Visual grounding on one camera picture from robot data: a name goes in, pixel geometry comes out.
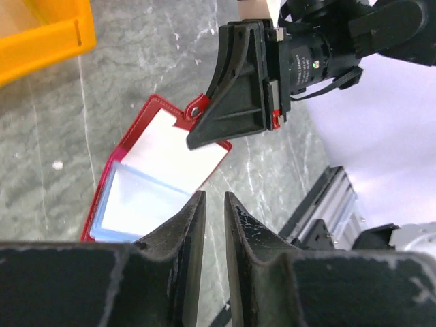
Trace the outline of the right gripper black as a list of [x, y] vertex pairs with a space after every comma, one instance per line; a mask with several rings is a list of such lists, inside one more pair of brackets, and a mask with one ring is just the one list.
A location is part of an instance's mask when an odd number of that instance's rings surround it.
[[335, 19], [229, 22], [219, 28], [210, 102], [187, 146], [278, 129], [292, 102], [357, 84], [359, 64], [346, 24]]

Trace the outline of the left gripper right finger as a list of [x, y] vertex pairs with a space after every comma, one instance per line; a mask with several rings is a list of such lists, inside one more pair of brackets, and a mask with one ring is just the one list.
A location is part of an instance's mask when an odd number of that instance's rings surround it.
[[423, 253], [299, 249], [225, 194], [234, 326], [434, 326], [435, 261]]

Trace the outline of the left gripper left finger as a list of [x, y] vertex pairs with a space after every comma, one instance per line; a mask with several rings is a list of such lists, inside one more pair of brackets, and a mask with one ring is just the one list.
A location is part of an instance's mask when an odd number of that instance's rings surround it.
[[206, 194], [134, 243], [1, 244], [2, 326], [195, 326]]

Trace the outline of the red card holder wallet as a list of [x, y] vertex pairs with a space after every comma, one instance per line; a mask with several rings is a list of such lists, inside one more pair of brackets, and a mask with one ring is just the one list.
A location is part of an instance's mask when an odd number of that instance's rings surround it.
[[134, 242], [179, 212], [230, 152], [229, 142], [190, 150], [186, 137], [209, 105], [185, 110], [152, 94], [110, 154], [80, 239]]

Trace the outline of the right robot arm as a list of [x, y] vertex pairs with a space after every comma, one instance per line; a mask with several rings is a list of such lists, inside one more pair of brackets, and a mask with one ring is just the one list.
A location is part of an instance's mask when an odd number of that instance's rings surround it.
[[434, 1], [240, 1], [219, 28], [206, 105], [192, 105], [187, 146], [275, 130], [320, 82], [325, 94], [358, 84], [360, 61], [380, 54], [435, 64]]

